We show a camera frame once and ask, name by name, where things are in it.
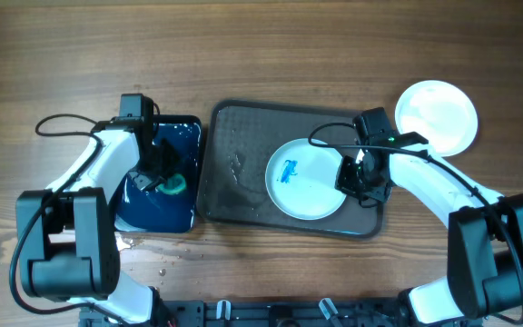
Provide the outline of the white plate bottom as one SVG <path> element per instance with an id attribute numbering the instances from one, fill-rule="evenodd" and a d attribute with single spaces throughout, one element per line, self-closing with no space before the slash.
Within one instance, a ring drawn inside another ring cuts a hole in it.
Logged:
<path id="1" fill-rule="evenodd" d="M 335 188 L 342 155 L 323 141 L 292 140 L 271 156 L 265 185 L 272 202 L 287 215 L 316 221 L 335 213 L 346 195 Z"/>

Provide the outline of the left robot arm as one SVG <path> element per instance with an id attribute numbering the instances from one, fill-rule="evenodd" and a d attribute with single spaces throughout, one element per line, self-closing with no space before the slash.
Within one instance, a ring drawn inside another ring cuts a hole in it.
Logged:
<path id="1" fill-rule="evenodd" d="M 8 282 L 15 303 L 51 315 L 96 312 L 120 326 L 173 326 L 156 289 L 120 268 L 109 203 L 124 177 L 142 192 L 177 195 L 186 189 L 180 160 L 167 142 L 153 142 L 158 105 L 143 94 L 123 94 L 120 112 L 94 123 L 90 143 L 47 188 L 16 201 L 17 244 Z"/>

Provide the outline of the green yellow sponge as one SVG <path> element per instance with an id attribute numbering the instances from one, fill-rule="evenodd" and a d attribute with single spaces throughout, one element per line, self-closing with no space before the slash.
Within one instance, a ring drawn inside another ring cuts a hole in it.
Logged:
<path id="1" fill-rule="evenodd" d="M 176 173 L 170 178 L 166 179 L 163 183 L 158 184 L 155 189 L 159 193 L 166 195 L 177 195 L 182 193 L 187 187 L 185 178 Z"/>

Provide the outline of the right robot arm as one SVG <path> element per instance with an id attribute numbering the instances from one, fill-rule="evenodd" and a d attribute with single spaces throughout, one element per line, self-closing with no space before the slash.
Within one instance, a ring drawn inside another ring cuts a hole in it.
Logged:
<path id="1" fill-rule="evenodd" d="M 520 308 L 523 323 L 523 193 L 504 196 L 467 177 L 421 135 L 399 134 L 375 108 L 351 123 L 356 160 L 343 158 L 337 190 L 364 208 L 381 206 L 399 186 L 424 203 L 448 229 L 447 274 L 404 293 L 414 325 L 503 319 Z"/>

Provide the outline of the white plate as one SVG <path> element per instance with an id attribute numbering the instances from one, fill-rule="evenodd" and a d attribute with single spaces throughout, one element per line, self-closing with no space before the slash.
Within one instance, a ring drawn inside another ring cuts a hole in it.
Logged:
<path id="1" fill-rule="evenodd" d="M 400 96 L 395 123 L 401 134 L 417 132 L 440 156 L 453 156 L 474 142 L 479 119 L 474 104 L 457 86 L 439 80 L 413 84 Z"/>
<path id="2" fill-rule="evenodd" d="M 272 202 L 287 215 L 316 221 L 335 213 L 346 195 L 335 188 L 342 155 L 323 141 L 292 140 L 271 156 L 265 185 Z"/>

